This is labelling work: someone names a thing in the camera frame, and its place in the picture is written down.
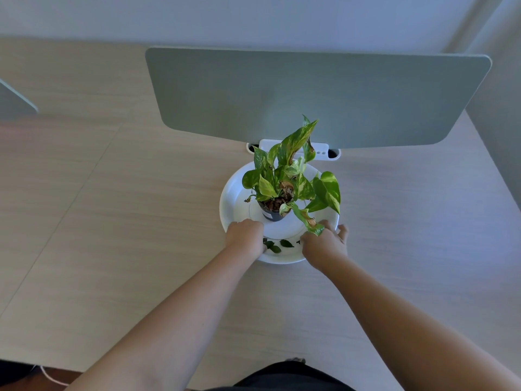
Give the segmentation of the person's left hand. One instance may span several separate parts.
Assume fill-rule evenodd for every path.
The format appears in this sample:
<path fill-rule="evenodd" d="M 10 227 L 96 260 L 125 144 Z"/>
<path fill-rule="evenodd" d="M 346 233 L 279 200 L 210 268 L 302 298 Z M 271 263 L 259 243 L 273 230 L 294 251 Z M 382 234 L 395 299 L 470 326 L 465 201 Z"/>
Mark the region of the person's left hand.
<path fill-rule="evenodd" d="M 240 258 L 244 263 L 252 264 L 265 251 L 263 236 L 234 235 L 233 222 L 229 224 L 225 234 L 225 250 Z"/>

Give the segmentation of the person's right hand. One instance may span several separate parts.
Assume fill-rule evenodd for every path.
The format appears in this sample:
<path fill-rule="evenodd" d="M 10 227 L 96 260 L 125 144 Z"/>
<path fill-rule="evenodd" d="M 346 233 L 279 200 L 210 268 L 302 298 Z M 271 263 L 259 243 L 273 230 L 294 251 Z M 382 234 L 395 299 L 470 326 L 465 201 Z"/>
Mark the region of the person's right hand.
<path fill-rule="evenodd" d="M 337 227 L 327 220 L 321 220 L 317 226 L 323 226 L 319 236 L 307 231 L 301 238 L 302 253 L 312 267 L 319 271 L 328 269 L 336 263 L 348 260 L 348 248 L 337 237 Z"/>

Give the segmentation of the white round plate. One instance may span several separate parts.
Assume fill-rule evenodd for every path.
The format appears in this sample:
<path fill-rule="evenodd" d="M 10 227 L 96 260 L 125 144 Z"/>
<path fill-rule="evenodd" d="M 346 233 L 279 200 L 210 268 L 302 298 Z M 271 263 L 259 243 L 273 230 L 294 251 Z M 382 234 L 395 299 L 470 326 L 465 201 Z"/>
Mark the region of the white round plate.
<path fill-rule="evenodd" d="M 260 261 L 272 264 L 291 264 L 303 261 L 300 238 L 307 232 L 307 229 L 294 213 L 290 212 L 282 218 L 262 210 L 254 198 L 249 203 L 244 202 L 251 191 L 243 188 L 242 178 L 247 171 L 253 169 L 254 162 L 242 167 L 233 174 L 224 187 L 219 203 L 220 220 L 224 230 L 227 230 L 230 223 L 240 222 L 247 218 L 260 221 L 264 223 L 264 238 L 273 241 L 282 250 L 281 253 L 276 254 L 270 249 L 266 249 L 259 257 Z M 313 166 L 306 165 L 304 175 L 309 180 L 315 177 L 317 173 L 322 172 L 316 170 Z M 317 222 L 325 219 L 334 227 L 338 225 L 340 217 L 332 209 L 320 210 L 310 215 Z M 282 247 L 279 243 L 281 239 L 290 241 L 294 247 Z"/>

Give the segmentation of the person's left forearm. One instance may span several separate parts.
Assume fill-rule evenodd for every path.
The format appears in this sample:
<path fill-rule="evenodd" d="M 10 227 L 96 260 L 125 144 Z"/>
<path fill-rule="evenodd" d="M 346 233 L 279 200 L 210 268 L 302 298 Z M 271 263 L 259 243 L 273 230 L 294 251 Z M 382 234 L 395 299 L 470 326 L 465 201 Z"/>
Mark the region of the person's left forearm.
<path fill-rule="evenodd" d="M 263 252 L 263 243 L 225 247 L 67 391 L 183 391 L 239 281 Z"/>

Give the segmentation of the person's right forearm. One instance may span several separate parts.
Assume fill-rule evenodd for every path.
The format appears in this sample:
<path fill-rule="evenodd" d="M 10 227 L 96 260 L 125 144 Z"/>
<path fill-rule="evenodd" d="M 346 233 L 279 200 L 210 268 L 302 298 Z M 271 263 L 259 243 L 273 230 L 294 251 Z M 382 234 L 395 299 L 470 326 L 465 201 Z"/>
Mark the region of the person's right forearm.
<path fill-rule="evenodd" d="M 318 269 L 335 285 L 405 391 L 521 391 L 521 378 L 346 257 Z"/>

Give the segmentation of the green potted plant black pot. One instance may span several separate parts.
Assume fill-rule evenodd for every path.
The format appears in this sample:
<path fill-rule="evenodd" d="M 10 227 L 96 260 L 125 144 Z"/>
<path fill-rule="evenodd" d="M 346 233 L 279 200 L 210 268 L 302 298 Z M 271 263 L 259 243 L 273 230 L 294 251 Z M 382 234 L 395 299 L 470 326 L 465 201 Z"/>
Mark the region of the green potted plant black pot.
<path fill-rule="evenodd" d="M 243 188 L 251 191 L 244 202 L 254 198 L 262 210 L 282 218 L 293 212 L 308 232 L 319 236 L 325 226 L 310 214 L 332 209 L 339 215 L 341 192 L 330 171 L 317 173 L 311 180 L 305 177 L 306 165 L 317 154 L 310 137 L 318 120 L 303 119 L 299 129 L 269 151 L 254 149 L 254 169 L 242 178 Z"/>

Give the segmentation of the large grey-green desk divider panel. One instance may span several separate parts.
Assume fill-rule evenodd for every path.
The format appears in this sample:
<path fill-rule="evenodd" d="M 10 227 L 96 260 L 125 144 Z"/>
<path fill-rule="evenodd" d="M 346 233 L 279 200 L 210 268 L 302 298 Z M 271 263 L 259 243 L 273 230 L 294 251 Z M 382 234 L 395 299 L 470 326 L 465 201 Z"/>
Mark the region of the large grey-green desk divider panel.
<path fill-rule="evenodd" d="M 163 123 L 257 144 L 318 120 L 333 149 L 436 144 L 492 67 L 486 55 L 269 52 L 151 47 Z"/>

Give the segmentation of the person's black clothing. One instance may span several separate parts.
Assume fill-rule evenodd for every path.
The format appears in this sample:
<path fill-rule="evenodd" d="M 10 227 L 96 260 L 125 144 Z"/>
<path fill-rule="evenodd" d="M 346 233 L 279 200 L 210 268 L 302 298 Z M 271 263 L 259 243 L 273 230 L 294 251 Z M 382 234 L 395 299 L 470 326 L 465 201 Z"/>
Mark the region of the person's black clothing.
<path fill-rule="evenodd" d="M 268 365 L 231 386 L 203 391 L 355 391 L 342 381 L 306 364 L 286 360 Z"/>

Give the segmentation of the small grey-green desk divider panel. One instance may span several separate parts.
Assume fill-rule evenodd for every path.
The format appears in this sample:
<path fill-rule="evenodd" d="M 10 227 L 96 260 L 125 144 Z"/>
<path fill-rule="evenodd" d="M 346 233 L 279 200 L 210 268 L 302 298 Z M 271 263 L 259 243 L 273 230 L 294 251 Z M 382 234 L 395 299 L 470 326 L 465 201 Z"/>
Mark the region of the small grey-green desk divider panel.
<path fill-rule="evenodd" d="M 35 116 L 35 104 L 0 79 L 0 122 Z"/>

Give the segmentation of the black fabric item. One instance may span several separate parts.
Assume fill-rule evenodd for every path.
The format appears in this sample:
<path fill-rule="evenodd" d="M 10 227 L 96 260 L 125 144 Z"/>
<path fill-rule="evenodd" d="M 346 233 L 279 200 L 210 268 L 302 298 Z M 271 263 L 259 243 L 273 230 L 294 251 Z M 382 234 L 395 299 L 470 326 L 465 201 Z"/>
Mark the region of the black fabric item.
<path fill-rule="evenodd" d="M 0 360 L 0 391 L 26 391 L 39 373 L 36 365 Z"/>

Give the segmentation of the white divider clamp bracket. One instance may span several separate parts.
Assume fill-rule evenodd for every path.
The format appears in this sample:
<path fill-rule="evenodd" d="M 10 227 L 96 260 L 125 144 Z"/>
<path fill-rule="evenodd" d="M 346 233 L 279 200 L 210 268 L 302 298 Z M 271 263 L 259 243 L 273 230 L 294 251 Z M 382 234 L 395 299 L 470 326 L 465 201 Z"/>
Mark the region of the white divider clamp bracket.
<path fill-rule="evenodd" d="M 246 150 L 251 154 L 254 154 L 255 148 L 260 148 L 261 150 L 264 150 L 265 152 L 269 152 L 273 146 L 275 146 L 276 144 L 279 144 L 281 142 L 282 142 L 282 140 L 262 139 L 262 140 L 260 140 L 260 142 L 258 144 L 247 143 Z M 341 156 L 340 149 L 332 149 L 326 143 L 312 142 L 311 145 L 316 152 L 315 160 L 335 161 L 335 160 L 338 160 Z"/>

